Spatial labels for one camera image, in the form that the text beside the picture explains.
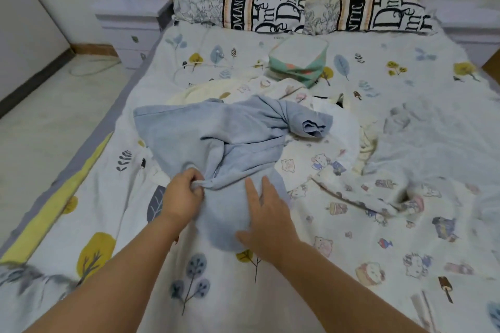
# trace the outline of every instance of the tile floor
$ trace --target tile floor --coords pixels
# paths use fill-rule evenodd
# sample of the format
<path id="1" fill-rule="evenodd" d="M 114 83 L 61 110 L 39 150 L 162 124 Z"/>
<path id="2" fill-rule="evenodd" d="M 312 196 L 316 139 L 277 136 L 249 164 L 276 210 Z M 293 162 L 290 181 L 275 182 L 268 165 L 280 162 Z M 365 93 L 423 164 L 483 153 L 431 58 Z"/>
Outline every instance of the tile floor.
<path id="1" fill-rule="evenodd" d="M 116 57 L 76 56 L 0 119 L 0 245 L 72 159 L 128 82 Z"/>

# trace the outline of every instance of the forearm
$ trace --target forearm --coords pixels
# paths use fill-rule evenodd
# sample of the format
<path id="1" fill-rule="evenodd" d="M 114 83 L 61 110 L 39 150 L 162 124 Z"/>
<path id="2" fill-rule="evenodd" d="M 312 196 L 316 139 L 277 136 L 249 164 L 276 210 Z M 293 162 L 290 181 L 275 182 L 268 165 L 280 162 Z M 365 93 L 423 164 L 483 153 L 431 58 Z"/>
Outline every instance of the forearm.
<path id="1" fill-rule="evenodd" d="M 135 332 L 178 233 L 178 224 L 159 216 L 27 331 Z"/>
<path id="2" fill-rule="evenodd" d="M 328 333 L 425 332 L 310 245 L 289 248 L 277 268 Z"/>

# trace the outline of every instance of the nightstand drawer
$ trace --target nightstand drawer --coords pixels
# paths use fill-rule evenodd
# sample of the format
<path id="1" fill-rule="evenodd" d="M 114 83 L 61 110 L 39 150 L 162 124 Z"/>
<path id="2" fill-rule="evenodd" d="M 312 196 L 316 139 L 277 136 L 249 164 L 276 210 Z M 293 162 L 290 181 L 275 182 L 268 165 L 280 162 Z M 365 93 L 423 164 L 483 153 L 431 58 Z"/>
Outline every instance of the nightstand drawer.
<path id="1" fill-rule="evenodd" d="M 103 29 L 115 49 L 151 50 L 161 32 L 147 29 Z"/>
<path id="2" fill-rule="evenodd" d="M 138 69 L 149 54 L 147 50 L 116 49 L 116 52 L 127 69 Z"/>

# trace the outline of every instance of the person's left hand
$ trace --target person's left hand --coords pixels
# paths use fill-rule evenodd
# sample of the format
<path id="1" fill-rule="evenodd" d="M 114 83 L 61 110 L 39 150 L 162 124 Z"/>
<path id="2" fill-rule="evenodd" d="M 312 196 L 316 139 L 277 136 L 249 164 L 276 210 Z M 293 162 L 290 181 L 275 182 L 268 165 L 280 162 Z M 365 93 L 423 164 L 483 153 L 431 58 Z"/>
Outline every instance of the person's left hand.
<path id="1" fill-rule="evenodd" d="M 203 188 L 191 191 L 192 181 L 204 180 L 201 172 L 194 168 L 180 172 L 172 178 L 163 194 L 161 217 L 174 222 L 178 233 L 198 214 L 203 201 Z"/>

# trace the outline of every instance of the hand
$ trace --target hand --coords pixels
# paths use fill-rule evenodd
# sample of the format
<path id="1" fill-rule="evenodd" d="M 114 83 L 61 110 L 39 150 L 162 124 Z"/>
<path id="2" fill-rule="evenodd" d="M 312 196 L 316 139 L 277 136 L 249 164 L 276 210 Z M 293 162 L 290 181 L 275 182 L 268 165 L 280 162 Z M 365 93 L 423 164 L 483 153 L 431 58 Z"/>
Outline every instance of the hand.
<path id="1" fill-rule="evenodd" d="M 236 238 L 260 258 L 279 267 L 290 246 L 300 243 L 290 210 L 267 177 L 262 178 L 262 205 L 250 178 L 245 179 L 245 187 L 250 231 L 236 232 Z"/>
<path id="2" fill-rule="evenodd" d="M 174 222 L 180 233 L 185 226 L 198 214 L 203 201 L 203 188 L 197 187 L 191 191 L 192 181 L 204 180 L 201 172 L 189 168 L 172 178 L 163 194 L 163 209 L 161 217 Z"/>

